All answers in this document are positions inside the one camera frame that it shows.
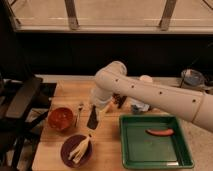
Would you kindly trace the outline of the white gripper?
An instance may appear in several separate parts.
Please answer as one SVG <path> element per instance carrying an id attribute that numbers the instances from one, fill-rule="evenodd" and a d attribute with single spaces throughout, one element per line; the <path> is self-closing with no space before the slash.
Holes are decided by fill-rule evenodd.
<path id="1" fill-rule="evenodd" d="M 103 108 L 99 110 L 98 118 L 101 119 L 107 112 L 110 112 L 113 108 L 112 93 L 103 90 L 97 86 L 93 87 L 90 93 L 90 101 L 97 108 Z"/>

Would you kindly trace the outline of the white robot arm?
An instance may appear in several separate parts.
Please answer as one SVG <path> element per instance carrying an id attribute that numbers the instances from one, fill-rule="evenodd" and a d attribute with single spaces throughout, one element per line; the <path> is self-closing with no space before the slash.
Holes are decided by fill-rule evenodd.
<path id="1" fill-rule="evenodd" d="M 103 109 L 112 94 L 131 97 L 213 132 L 213 95 L 139 81 L 126 76 L 126 66 L 113 61 L 94 77 L 91 102 Z"/>

